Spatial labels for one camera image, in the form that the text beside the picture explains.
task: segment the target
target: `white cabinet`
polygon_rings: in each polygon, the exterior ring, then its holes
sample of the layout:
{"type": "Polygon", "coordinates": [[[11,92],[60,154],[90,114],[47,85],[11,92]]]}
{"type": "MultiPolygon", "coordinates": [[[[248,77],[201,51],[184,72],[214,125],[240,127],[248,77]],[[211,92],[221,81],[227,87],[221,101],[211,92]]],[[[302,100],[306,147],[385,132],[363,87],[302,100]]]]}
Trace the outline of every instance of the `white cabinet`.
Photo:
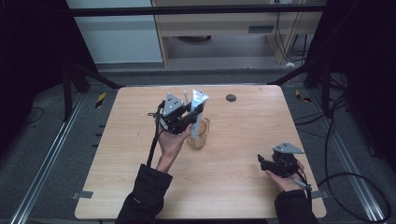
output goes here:
{"type": "MultiPolygon", "coordinates": [[[[270,0],[151,0],[155,7],[176,6],[227,6],[227,5],[268,5],[270,0]]],[[[326,0],[290,0],[285,3],[325,3],[326,0]]],[[[321,12],[282,12],[276,13],[225,13],[160,15],[156,17],[163,58],[166,63],[169,43],[172,36],[194,35],[247,35],[252,29],[262,29],[273,50],[276,61],[283,63],[282,51],[276,44],[276,27],[288,50],[295,35],[313,34],[318,26],[321,12]]]]}
{"type": "MultiPolygon", "coordinates": [[[[151,7],[150,0],[67,0],[70,8],[151,7]]],[[[162,63],[153,16],[76,18],[97,64],[162,63]]]]}

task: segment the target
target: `black cable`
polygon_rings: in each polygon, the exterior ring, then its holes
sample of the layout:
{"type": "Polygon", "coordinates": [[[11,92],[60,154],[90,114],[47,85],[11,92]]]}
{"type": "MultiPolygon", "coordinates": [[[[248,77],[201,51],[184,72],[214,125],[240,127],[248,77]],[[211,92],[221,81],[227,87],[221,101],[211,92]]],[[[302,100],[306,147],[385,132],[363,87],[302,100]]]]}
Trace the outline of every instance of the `black cable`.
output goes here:
{"type": "Polygon", "coordinates": [[[295,123],[294,125],[305,125],[305,124],[309,124],[309,123],[312,123],[312,122],[314,122],[314,121],[317,121],[318,119],[321,119],[321,118],[323,118],[325,115],[324,114],[322,114],[322,115],[320,115],[319,117],[316,117],[316,118],[314,118],[314,119],[311,119],[311,120],[309,120],[309,121],[306,121],[306,122],[301,122],[301,123],[295,123]]]}
{"type": "Polygon", "coordinates": [[[306,199],[308,200],[309,207],[312,209],[312,188],[311,188],[311,185],[308,184],[308,180],[306,178],[304,170],[301,167],[299,167],[299,170],[303,173],[304,176],[301,175],[299,172],[296,172],[296,174],[297,174],[297,176],[299,176],[301,178],[301,180],[305,184],[304,189],[306,191],[306,199]]]}
{"type": "Polygon", "coordinates": [[[152,116],[155,118],[155,134],[154,134],[154,137],[152,138],[151,148],[150,148],[149,154],[148,154],[148,161],[146,162],[147,167],[151,167],[151,162],[152,162],[152,158],[154,156],[155,147],[157,146],[158,138],[159,138],[160,134],[162,133],[162,132],[158,133],[158,130],[160,129],[160,117],[161,117],[160,110],[161,110],[161,108],[163,108],[164,105],[165,105],[165,101],[163,101],[161,104],[158,105],[156,113],[148,113],[149,116],[152,116]]]}
{"type": "Polygon", "coordinates": [[[340,99],[341,99],[341,100],[342,100],[342,99],[345,100],[344,95],[341,96],[340,98],[338,98],[337,100],[335,100],[335,101],[334,101],[334,104],[332,105],[332,110],[331,110],[331,115],[330,115],[331,123],[330,123],[329,131],[328,131],[328,133],[327,133],[326,140],[325,140],[325,152],[324,152],[324,157],[325,157],[325,161],[324,161],[324,163],[325,163],[325,179],[322,180],[322,181],[320,181],[319,184],[318,184],[318,186],[320,186],[320,185],[323,184],[323,183],[327,183],[327,187],[328,187],[328,189],[329,189],[329,192],[330,192],[330,194],[332,195],[332,197],[333,197],[333,199],[335,200],[335,202],[336,202],[340,207],[342,207],[346,212],[348,212],[350,215],[352,215],[353,217],[355,217],[356,219],[358,219],[358,220],[360,220],[360,221],[369,222],[369,223],[382,223],[382,222],[385,222],[385,221],[387,221],[387,220],[390,218],[390,214],[391,214],[390,203],[389,203],[388,199],[385,197],[385,194],[381,191],[381,189],[380,189],[379,187],[377,187],[372,181],[368,180],[368,179],[367,179],[366,177],[364,177],[364,176],[356,175],[356,174],[352,174],[352,173],[340,173],[340,174],[336,174],[336,175],[329,175],[329,170],[328,170],[328,145],[329,145],[329,139],[330,139],[330,135],[331,135],[331,129],[332,129],[332,126],[334,125],[333,112],[335,111],[335,108],[337,108],[337,107],[336,107],[337,104],[339,104],[339,103],[342,102],[342,101],[338,102],[338,100],[340,100],[340,99]],[[372,220],[370,220],[370,219],[368,219],[368,218],[360,217],[359,215],[356,215],[355,213],[353,213],[352,211],[350,211],[349,209],[347,209],[347,208],[336,198],[334,192],[332,191],[332,186],[331,186],[330,181],[329,181],[330,179],[332,179],[332,178],[334,178],[334,177],[337,177],[337,176],[339,176],[339,175],[355,175],[355,176],[358,176],[358,177],[360,177],[360,178],[363,178],[363,179],[365,179],[367,182],[369,182],[369,183],[372,185],[372,187],[374,187],[374,188],[376,189],[376,191],[381,195],[381,197],[382,197],[382,198],[384,199],[384,201],[386,202],[387,208],[388,208],[388,213],[387,213],[387,215],[386,215],[383,219],[380,219],[380,220],[377,220],[377,221],[372,221],[372,220]]]}
{"type": "Polygon", "coordinates": [[[306,59],[306,50],[305,50],[305,48],[306,48],[306,38],[307,38],[307,37],[308,37],[308,35],[305,35],[304,47],[303,47],[303,58],[302,58],[302,60],[301,60],[301,65],[304,64],[304,61],[305,61],[305,59],[306,59]]]}
{"type": "Polygon", "coordinates": [[[165,131],[164,129],[158,134],[158,137],[160,137],[160,135],[163,133],[163,131],[165,131]]]}
{"type": "Polygon", "coordinates": [[[298,39],[298,35],[296,35],[296,36],[294,37],[293,45],[291,46],[291,52],[292,52],[295,56],[301,56],[301,54],[297,54],[297,53],[294,52],[294,46],[295,46],[295,44],[296,44],[296,42],[297,42],[297,39],[298,39]]]}
{"type": "Polygon", "coordinates": [[[38,120],[40,120],[41,118],[43,118],[43,116],[44,116],[44,109],[43,109],[43,108],[34,106],[34,107],[32,107],[32,109],[39,109],[39,110],[41,110],[41,115],[40,115],[37,119],[35,119],[35,120],[33,120],[33,121],[29,121],[29,122],[23,123],[23,125],[30,125],[30,124],[36,123],[38,120]]]}
{"type": "Polygon", "coordinates": [[[319,138],[326,138],[326,136],[321,136],[321,135],[318,135],[318,134],[315,134],[315,133],[311,133],[311,132],[309,132],[309,131],[306,131],[306,130],[304,130],[304,129],[299,129],[299,128],[296,128],[298,131],[301,131],[301,132],[304,132],[304,133],[308,133],[308,134],[311,134],[311,135],[313,135],[313,136],[315,136],[315,137],[319,137],[319,138]]]}
{"type": "Polygon", "coordinates": [[[311,114],[311,115],[305,115],[305,116],[303,116],[303,117],[294,119],[294,121],[299,120],[299,119],[306,119],[306,118],[309,118],[309,117],[312,117],[312,116],[315,116],[315,115],[319,115],[319,114],[322,115],[323,113],[322,113],[322,112],[318,112],[318,113],[311,114]]]}
{"type": "Polygon", "coordinates": [[[286,52],[285,44],[283,42],[283,38],[282,38],[282,35],[280,33],[280,30],[279,30],[279,19],[280,19],[280,12],[277,12],[276,13],[276,28],[275,28],[275,42],[276,42],[276,45],[279,48],[279,51],[282,53],[283,59],[285,59],[289,63],[298,62],[301,59],[292,59],[292,58],[290,58],[288,56],[288,53],[286,52]],[[282,43],[283,49],[279,46],[279,43],[277,42],[277,38],[276,38],[277,34],[279,34],[279,38],[280,38],[280,41],[282,43]]]}

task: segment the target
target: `glass cup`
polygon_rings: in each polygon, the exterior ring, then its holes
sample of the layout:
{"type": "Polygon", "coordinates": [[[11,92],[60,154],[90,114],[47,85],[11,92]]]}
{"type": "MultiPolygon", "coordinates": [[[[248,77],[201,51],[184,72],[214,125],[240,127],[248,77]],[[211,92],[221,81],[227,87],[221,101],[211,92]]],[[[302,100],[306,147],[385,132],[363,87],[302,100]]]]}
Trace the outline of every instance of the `glass cup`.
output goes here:
{"type": "Polygon", "coordinates": [[[194,137],[187,138],[187,144],[192,149],[200,149],[205,146],[206,143],[206,135],[209,133],[209,119],[201,119],[201,123],[199,126],[198,135],[194,137]]]}

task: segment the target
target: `wooden table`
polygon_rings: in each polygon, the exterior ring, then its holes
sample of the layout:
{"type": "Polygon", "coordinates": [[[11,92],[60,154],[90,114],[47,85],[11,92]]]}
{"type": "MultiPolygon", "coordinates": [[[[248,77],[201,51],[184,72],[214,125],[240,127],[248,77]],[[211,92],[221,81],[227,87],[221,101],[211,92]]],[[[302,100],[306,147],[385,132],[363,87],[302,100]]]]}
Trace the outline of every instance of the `wooden table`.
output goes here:
{"type": "MultiPolygon", "coordinates": [[[[282,90],[278,86],[175,86],[132,87],[119,90],[97,149],[76,217],[115,219],[132,191],[141,163],[146,163],[155,132],[153,117],[158,104],[171,92],[207,93],[204,118],[210,129],[204,148],[186,144],[170,170],[173,182],[157,218],[271,218],[276,217],[276,185],[261,170],[257,154],[271,160],[272,146],[285,141],[303,148],[282,90]],[[234,94],[235,102],[226,96],[234,94]]],[[[157,146],[152,167],[160,147],[157,146]]],[[[296,155],[305,166],[308,182],[318,189],[305,155],[296,155]]],[[[321,199],[314,213],[324,217],[321,199]]]]}

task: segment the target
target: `black jacket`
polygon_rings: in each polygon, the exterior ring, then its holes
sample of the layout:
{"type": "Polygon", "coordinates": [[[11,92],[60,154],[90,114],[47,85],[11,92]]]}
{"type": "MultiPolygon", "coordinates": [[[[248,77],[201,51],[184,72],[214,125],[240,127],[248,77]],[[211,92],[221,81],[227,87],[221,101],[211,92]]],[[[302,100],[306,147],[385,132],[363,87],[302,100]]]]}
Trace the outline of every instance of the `black jacket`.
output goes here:
{"type": "MultiPolygon", "coordinates": [[[[134,190],[125,199],[116,224],[151,224],[163,210],[163,196],[172,176],[140,165],[134,190]]],[[[275,200],[279,223],[318,223],[302,190],[280,193],[275,200]]]]}

